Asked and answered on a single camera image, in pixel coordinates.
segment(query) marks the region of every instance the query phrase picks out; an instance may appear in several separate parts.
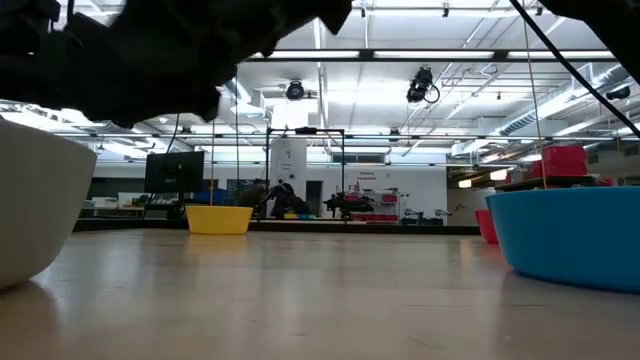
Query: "computer monitor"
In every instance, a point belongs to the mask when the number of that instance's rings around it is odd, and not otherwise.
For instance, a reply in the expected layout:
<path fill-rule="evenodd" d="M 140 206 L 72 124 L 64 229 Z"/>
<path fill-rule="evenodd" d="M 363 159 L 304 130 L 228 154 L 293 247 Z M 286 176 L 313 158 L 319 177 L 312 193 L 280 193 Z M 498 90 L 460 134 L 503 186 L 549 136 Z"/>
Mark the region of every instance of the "computer monitor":
<path fill-rule="evenodd" d="M 144 191 L 149 193 L 199 192 L 203 189 L 204 152 L 147 156 Z"/>

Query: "blue bowl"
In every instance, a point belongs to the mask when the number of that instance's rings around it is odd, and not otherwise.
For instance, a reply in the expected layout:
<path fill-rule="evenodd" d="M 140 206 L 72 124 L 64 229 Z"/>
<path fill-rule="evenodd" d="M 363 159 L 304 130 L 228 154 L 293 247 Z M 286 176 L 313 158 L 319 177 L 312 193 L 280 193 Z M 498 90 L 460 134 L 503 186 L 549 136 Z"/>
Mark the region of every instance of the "blue bowl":
<path fill-rule="evenodd" d="M 487 197 L 516 270 L 545 280 L 640 293 L 640 188 L 533 190 Z"/>

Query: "yellow bin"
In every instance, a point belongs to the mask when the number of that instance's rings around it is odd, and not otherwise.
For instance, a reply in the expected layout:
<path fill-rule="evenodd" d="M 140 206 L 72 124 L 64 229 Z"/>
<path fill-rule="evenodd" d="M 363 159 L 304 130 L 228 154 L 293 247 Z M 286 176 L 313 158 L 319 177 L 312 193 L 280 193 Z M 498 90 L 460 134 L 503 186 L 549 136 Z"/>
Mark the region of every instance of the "yellow bin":
<path fill-rule="evenodd" d="M 233 206 L 187 206 L 192 234 L 242 235 L 249 228 L 252 208 Z"/>

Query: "light wooden floor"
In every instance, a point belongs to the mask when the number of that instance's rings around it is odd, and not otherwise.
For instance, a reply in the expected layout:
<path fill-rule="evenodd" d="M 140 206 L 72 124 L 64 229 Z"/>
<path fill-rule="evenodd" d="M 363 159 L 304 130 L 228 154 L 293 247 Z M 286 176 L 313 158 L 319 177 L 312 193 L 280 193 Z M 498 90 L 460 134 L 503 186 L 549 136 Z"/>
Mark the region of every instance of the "light wooden floor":
<path fill-rule="evenodd" d="M 74 235 L 0 293 L 0 358 L 638 359 L 640 297 L 511 274 L 478 238 Z"/>

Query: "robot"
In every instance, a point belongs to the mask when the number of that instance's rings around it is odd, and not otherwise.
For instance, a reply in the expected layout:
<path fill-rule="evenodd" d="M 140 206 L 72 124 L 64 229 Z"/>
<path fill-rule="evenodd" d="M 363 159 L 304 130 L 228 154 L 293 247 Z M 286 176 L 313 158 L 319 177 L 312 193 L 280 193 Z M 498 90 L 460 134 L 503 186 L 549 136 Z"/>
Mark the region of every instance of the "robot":
<path fill-rule="evenodd" d="M 80 110 L 123 128 L 162 114 L 206 121 L 237 64 L 319 18 L 337 34 L 351 0 L 128 0 L 109 25 L 55 0 L 0 3 L 0 98 Z"/>
<path fill-rule="evenodd" d="M 347 201 L 344 198 L 344 192 L 338 194 L 332 194 L 331 199 L 323 201 L 327 205 L 327 209 L 333 212 L 333 217 L 336 217 L 336 210 L 340 209 L 340 218 L 342 220 L 351 220 L 352 212 L 370 212 L 373 211 L 371 206 L 372 200 L 366 196 L 360 197 L 358 200 Z"/>
<path fill-rule="evenodd" d="M 276 219 L 284 219 L 286 214 L 311 214 L 309 205 L 300 197 L 296 196 L 293 187 L 288 183 L 282 183 L 272 187 L 262 202 L 254 208 L 254 212 L 260 213 L 270 200 L 275 200 L 273 209 L 271 209 L 271 216 Z"/>

